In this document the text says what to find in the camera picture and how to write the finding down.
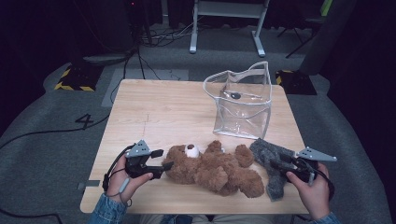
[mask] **wire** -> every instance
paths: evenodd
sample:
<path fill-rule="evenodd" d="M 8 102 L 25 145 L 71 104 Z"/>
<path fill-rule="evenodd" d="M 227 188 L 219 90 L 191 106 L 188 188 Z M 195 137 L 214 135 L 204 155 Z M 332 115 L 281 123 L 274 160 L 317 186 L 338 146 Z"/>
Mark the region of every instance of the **wire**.
<path fill-rule="evenodd" d="M 37 216 L 22 216 L 22 215 L 15 215 L 12 213 L 9 213 L 8 211 L 0 208 L 0 213 L 3 213 L 9 217 L 16 217 L 16 218 L 39 218 L 39 217 L 56 217 L 56 219 L 58 220 L 58 223 L 62 224 L 62 220 L 59 217 L 58 214 L 56 213 L 51 213 L 51 214 L 45 214 L 45 215 L 37 215 Z"/>
<path fill-rule="evenodd" d="M 125 62 L 125 60 L 127 60 L 129 57 L 131 57 L 130 55 L 131 55 L 131 53 L 126 53 L 125 55 L 123 55 L 122 57 L 117 58 L 117 59 L 108 59 L 108 60 L 101 60 L 101 61 L 92 60 L 91 57 L 84 57 L 84 60 L 92 66 L 108 66 L 108 65 Z"/>
<path fill-rule="evenodd" d="M 89 128 L 93 127 L 93 126 L 96 126 L 96 125 L 102 123 L 102 122 L 105 121 L 109 116 L 110 116 L 110 115 L 105 116 L 103 119 L 97 121 L 97 122 L 94 123 L 94 124 L 87 125 L 86 128 L 65 129 L 65 130 L 50 130 L 50 131 L 41 131 L 41 132 L 32 132 L 32 133 L 21 134 L 21 135 L 19 135 L 19 136 L 16 136 L 16 137 L 11 138 L 10 140 L 6 141 L 3 145 L 0 146 L 0 149 L 2 149 L 2 148 L 5 147 L 6 145 L 10 144 L 11 142 L 13 142 L 13 141 L 15 141 L 15 140 L 17 140 L 17 139 L 20 139 L 20 138 L 25 137 L 25 136 L 33 135 L 33 134 L 40 134 L 40 133 L 71 133 L 71 132 L 76 132 L 76 131 L 83 131 L 83 130 L 89 129 Z"/>
<path fill-rule="evenodd" d="M 125 170 L 125 168 L 119 169 L 118 171 L 115 171 L 115 172 L 111 173 L 111 176 L 113 176 L 114 174 L 116 174 L 116 173 L 118 173 L 118 172 L 124 171 L 124 170 Z"/>
<path fill-rule="evenodd" d="M 154 71 L 154 69 L 152 69 L 152 68 L 149 66 L 149 63 L 148 63 L 144 58 L 142 58 L 142 56 L 140 56 L 140 54 L 139 54 L 138 56 L 139 56 L 139 61 L 140 61 L 140 60 L 143 60 L 143 62 L 146 63 L 146 66 L 154 73 L 154 76 L 155 76 L 156 78 L 158 78 L 158 80 L 161 80 L 161 79 L 158 77 L 157 73 Z"/>
<path fill-rule="evenodd" d="M 303 221 L 312 221 L 310 218 L 306 218 L 306 217 L 303 217 L 303 216 L 301 216 L 301 215 L 291 215 L 290 224 L 293 224 L 293 223 L 294 223 L 294 219 L 295 219 L 296 217 L 299 218 L 299 219 L 301 219 L 301 220 L 303 220 Z"/>
<path fill-rule="evenodd" d="M 140 50 L 139 49 L 137 50 L 137 55 L 139 57 L 140 69 L 142 70 L 143 79 L 146 79 L 145 70 L 143 69 L 142 58 L 140 57 Z"/>
<path fill-rule="evenodd" d="M 121 156 L 123 156 L 123 154 L 125 154 L 125 152 L 126 152 L 127 150 L 133 148 L 134 145 L 136 145 L 136 144 L 133 144 L 133 145 L 131 145 L 131 146 L 126 147 L 126 148 L 117 156 L 117 158 L 113 161 L 113 163 L 111 164 L 110 168 L 108 168 L 108 171 L 107 171 L 107 173 L 104 175 L 104 179 L 103 179 L 103 182 L 102 182 L 102 188 L 103 188 L 104 192 L 107 192 L 108 185 L 109 185 L 109 183 L 110 183 L 111 172 L 113 171 L 113 169 L 114 169 L 114 167 L 116 166 L 117 162 L 119 161 L 119 159 L 121 158 Z"/>
<path fill-rule="evenodd" d="M 179 29 L 179 30 L 177 30 L 177 31 L 174 30 L 174 32 L 164 35 L 163 33 L 165 33 L 166 30 L 167 30 L 167 29 L 165 29 L 165 31 L 164 31 L 161 35 L 152 36 L 151 39 L 157 39 L 157 44 L 149 44 L 149 43 L 146 43 L 144 40 L 148 40 L 148 38 L 147 38 L 147 37 L 144 37 L 144 35 L 142 35 L 142 40 L 143 40 L 142 45 L 145 46 L 145 47 L 149 47 L 149 48 L 165 47 L 165 46 L 167 46 L 167 45 L 173 43 L 175 40 L 178 40 L 178 39 L 180 39 L 180 38 L 182 38 L 182 37 L 184 37 L 184 36 L 186 36 L 186 35 L 191 35 L 192 32 L 191 32 L 191 33 L 188 33 L 188 34 L 183 34 L 183 33 L 184 33 L 185 31 L 189 30 L 190 27 L 192 27 L 192 25 L 193 25 L 193 23 L 190 23 L 188 26 L 184 27 L 183 29 Z M 168 40 L 169 38 L 170 38 L 170 40 L 169 40 L 168 43 L 160 45 L 161 42 L 163 42 L 164 40 Z"/>

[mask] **brown teddy bear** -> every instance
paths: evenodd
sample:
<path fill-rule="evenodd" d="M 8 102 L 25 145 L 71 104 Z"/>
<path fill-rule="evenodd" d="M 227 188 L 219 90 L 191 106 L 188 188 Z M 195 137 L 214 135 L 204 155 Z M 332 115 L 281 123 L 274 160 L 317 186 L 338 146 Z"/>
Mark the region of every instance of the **brown teddy bear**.
<path fill-rule="evenodd" d="M 174 162 L 166 174 L 178 184 L 197 184 L 222 196 L 241 190 L 248 198 L 264 194 L 264 184 L 259 174 L 248 169 L 253 163 L 253 153 L 240 145 L 235 153 L 224 153 L 220 141 L 213 141 L 204 153 L 194 145 L 173 146 L 163 164 Z"/>

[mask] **hand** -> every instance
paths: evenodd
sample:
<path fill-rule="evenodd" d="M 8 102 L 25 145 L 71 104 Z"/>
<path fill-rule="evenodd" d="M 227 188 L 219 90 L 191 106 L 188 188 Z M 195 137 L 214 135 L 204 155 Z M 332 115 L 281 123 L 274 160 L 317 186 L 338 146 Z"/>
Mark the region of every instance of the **hand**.
<path fill-rule="evenodd" d="M 110 197 L 111 200 L 117 203 L 128 202 L 128 200 L 130 200 L 134 195 L 134 192 L 152 178 L 152 173 L 141 175 L 135 179 L 130 178 L 128 174 L 126 174 L 125 170 L 123 170 L 125 169 L 125 162 L 126 158 L 121 156 L 111 174 L 110 184 L 106 193 L 106 195 Z M 121 194 L 118 194 L 121 185 L 127 178 L 130 179 L 125 190 Z"/>
<path fill-rule="evenodd" d="M 318 169 L 329 177 L 329 171 L 325 165 L 319 163 Z M 286 176 L 297 188 L 304 206 L 314 220 L 321 219 L 330 214 L 329 186 L 323 176 L 318 175 L 312 186 L 308 186 L 307 183 L 292 172 L 287 172 Z"/>

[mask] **sleeve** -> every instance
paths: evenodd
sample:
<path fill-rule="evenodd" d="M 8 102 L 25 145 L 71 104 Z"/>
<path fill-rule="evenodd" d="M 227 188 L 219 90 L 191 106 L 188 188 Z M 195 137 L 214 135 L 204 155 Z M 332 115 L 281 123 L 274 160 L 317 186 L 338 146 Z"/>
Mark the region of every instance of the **sleeve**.
<path fill-rule="evenodd" d="M 102 194 L 93 210 L 88 224 L 121 224 L 126 213 L 126 206 L 117 203 Z"/>
<path fill-rule="evenodd" d="M 310 221 L 309 224 L 341 224 L 333 212 L 319 220 Z"/>

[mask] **clear plastic bag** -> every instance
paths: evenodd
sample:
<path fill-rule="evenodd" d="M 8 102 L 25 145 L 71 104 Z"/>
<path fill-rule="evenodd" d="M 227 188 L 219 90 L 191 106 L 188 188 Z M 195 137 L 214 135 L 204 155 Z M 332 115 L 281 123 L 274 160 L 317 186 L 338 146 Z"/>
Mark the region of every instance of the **clear plastic bag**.
<path fill-rule="evenodd" d="M 214 133 L 264 138 L 271 116 L 268 62 L 255 63 L 241 73 L 224 71 L 210 76 L 204 90 L 217 107 Z"/>

